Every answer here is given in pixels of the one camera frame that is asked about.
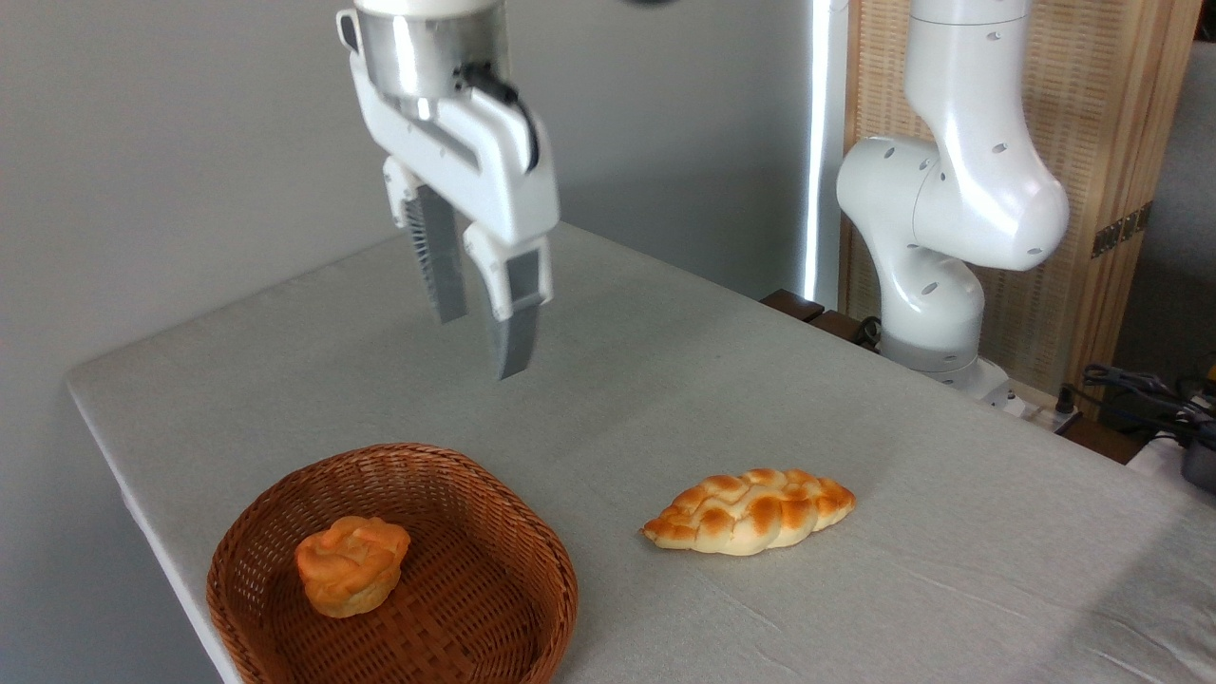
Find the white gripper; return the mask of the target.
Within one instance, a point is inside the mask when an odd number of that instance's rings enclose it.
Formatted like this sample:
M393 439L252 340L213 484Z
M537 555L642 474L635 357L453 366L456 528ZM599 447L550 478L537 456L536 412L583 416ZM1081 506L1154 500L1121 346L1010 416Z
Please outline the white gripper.
M503 9L343 9L337 30L382 167L394 225L413 246L430 308L467 314L454 207L482 276L492 368L524 371L553 298L559 222L550 142L508 75Z

